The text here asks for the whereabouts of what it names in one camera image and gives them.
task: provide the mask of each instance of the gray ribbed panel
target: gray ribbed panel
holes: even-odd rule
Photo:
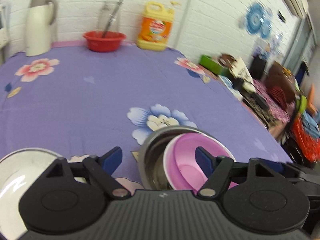
[[[307,240],[300,230],[279,236],[247,232],[227,220],[216,203],[189,191],[137,191],[113,201],[94,224],[65,236],[26,233],[20,240]]]

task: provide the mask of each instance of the black bag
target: black bag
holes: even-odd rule
[[[249,69],[249,73],[252,76],[253,79],[261,80],[263,76],[264,69],[266,68],[267,61],[260,58],[259,55],[257,55],[252,63],[251,67]]]

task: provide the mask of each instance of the red plastic bowl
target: red plastic bowl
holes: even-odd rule
[[[123,33],[107,32],[104,38],[102,37],[103,32],[86,32],[83,37],[87,39],[87,45],[90,50],[96,52],[108,52],[117,50],[121,41],[127,36]]]

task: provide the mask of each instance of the thermos handle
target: thermos handle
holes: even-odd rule
[[[53,12],[52,12],[52,18],[49,22],[49,25],[53,24],[54,21],[56,20],[57,18],[57,11],[58,11],[58,2],[57,0],[48,0],[48,2],[52,3],[53,4]]]
[[[151,9],[151,6],[152,6],[152,5],[155,5],[155,6],[160,7],[160,10],[152,10],[152,9]],[[161,12],[163,12],[163,11],[165,11],[165,7],[164,7],[164,5],[163,5],[162,3],[149,2],[149,3],[147,4],[147,6],[146,6],[146,11],[147,11],[147,12],[151,12],[151,11],[161,11]]]

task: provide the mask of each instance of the detergent bottle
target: detergent bottle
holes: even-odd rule
[[[170,3],[172,6],[178,4],[172,1]],[[145,6],[137,46],[141,49],[164,50],[167,47],[173,18],[173,8],[166,9],[161,3],[148,2]]]

